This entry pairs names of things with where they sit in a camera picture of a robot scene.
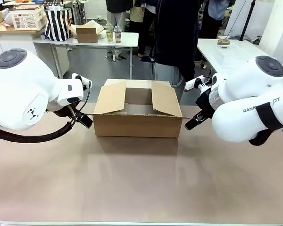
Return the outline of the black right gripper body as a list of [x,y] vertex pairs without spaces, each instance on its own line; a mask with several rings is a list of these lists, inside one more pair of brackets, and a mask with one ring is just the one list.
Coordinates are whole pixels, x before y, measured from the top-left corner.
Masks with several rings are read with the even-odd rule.
[[205,118],[212,118],[214,109],[209,102],[210,90],[204,91],[196,100],[196,105],[201,109],[200,113]]

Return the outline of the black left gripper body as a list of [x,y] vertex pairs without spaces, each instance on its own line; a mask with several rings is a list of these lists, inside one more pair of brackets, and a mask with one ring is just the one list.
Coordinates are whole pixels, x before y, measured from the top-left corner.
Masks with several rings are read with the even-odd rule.
[[60,109],[60,117],[74,117],[79,110],[76,108],[79,102],[72,103]]

